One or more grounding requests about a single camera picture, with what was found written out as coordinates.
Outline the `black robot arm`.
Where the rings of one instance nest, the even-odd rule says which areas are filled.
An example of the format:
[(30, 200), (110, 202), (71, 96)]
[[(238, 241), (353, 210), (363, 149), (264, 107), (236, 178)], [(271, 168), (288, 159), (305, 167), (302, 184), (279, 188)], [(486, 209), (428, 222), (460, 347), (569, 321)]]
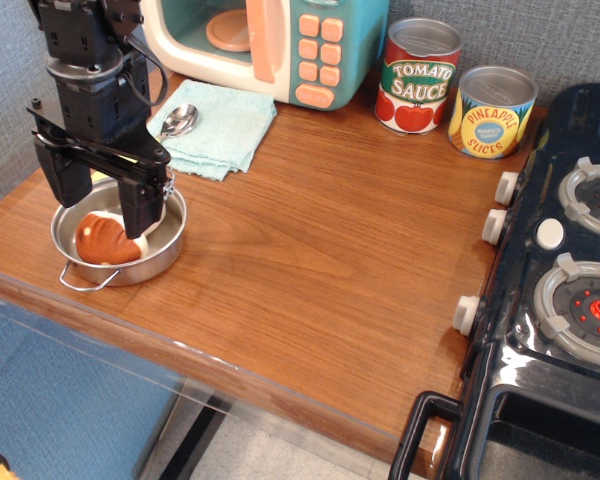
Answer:
[(161, 217), (171, 187), (170, 155), (148, 132), (156, 101), (147, 64), (155, 59), (134, 34), (137, 1), (33, 1), (46, 69), (57, 99), (32, 101), (37, 158), (56, 200), (72, 207), (92, 190), (91, 174), (118, 183), (124, 227), (135, 239)]

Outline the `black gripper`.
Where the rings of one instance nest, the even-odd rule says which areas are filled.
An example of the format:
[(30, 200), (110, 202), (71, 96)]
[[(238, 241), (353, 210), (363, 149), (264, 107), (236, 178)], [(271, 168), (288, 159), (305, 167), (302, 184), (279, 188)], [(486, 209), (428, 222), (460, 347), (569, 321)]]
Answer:
[(118, 181), (124, 227), (138, 238), (162, 217), (172, 175), (170, 154), (140, 122), (110, 140), (93, 140), (67, 130), (62, 107), (35, 98), (27, 107), (35, 120), (36, 155), (56, 200), (70, 208), (92, 191), (91, 172)]

